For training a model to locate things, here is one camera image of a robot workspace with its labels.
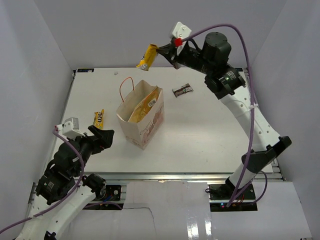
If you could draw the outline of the yellow snack bar wrapper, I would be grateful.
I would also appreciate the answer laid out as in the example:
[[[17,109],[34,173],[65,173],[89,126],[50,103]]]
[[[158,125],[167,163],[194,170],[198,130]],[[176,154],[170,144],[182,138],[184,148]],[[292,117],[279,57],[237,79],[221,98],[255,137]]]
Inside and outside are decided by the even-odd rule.
[[[147,50],[145,51],[143,57],[141,58],[140,62],[136,65],[136,67],[140,70],[148,71],[158,55],[157,50],[157,45],[149,44]]]

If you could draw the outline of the large tan chip bag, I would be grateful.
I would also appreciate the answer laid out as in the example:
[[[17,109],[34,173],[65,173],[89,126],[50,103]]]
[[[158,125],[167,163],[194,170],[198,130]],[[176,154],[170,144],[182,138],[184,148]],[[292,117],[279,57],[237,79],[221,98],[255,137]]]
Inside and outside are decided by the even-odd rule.
[[[159,87],[156,86],[133,110],[128,122],[139,123],[157,103],[159,98]]]

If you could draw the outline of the beige paper gift bag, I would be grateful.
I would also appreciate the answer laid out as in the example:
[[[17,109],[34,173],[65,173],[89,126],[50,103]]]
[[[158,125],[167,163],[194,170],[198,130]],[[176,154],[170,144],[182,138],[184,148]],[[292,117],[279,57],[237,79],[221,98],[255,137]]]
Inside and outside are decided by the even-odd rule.
[[[120,97],[116,116],[122,132],[127,141],[144,150],[165,119],[163,89],[141,80]]]

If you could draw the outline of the yellow M&M's candy pack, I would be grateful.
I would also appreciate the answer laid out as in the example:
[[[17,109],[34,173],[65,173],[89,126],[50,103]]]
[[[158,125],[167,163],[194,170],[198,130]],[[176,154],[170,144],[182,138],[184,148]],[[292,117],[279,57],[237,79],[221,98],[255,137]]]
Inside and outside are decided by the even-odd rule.
[[[102,109],[94,113],[93,125],[100,130],[104,128],[104,112],[105,110]]]

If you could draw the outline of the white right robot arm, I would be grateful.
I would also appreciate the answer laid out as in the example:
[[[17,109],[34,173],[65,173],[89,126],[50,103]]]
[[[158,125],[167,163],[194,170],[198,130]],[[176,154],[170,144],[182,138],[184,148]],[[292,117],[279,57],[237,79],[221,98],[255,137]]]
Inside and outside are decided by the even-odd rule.
[[[233,114],[249,139],[250,146],[241,157],[240,166],[217,189],[208,188],[211,196],[238,199],[243,195],[251,180],[267,165],[286,150],[292,141],[280,136],[256,103],[251,102],[251,93],[239,70],[229,65],[231,45],[220,32],[206,35],[203,47],[199,48],[193,39],[171,42],[157,49],[177,69],[183,65],[205,75],[204,83]]]

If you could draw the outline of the brown chocolate bar wrapper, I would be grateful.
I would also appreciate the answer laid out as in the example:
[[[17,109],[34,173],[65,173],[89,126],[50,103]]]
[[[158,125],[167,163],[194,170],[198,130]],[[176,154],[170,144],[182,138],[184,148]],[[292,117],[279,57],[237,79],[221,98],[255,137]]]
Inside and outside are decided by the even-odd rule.
[[[193,88],[191,87],[191,85],[189,83],[179,87],[179,88],[173,88],[172,89],[172,92],[174,94],[174,96],[177,98],[181,95],[184,95],[186,93],[189,93],[189,92],[193,92]]]

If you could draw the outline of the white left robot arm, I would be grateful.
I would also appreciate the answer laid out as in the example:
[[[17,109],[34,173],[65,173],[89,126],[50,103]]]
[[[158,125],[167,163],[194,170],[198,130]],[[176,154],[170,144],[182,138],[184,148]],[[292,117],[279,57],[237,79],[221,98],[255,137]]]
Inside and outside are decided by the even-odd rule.
[[[112,146],[114,130],[90,125],[91,135],[59,134],[66,126],[56,126],[53,131],[63,143],[37,183],[34,202],[17,237],[19,240],[58,240],[89,202],[105,196],[105,179],[95,173],[86,176],[84,169],[92,155]]]

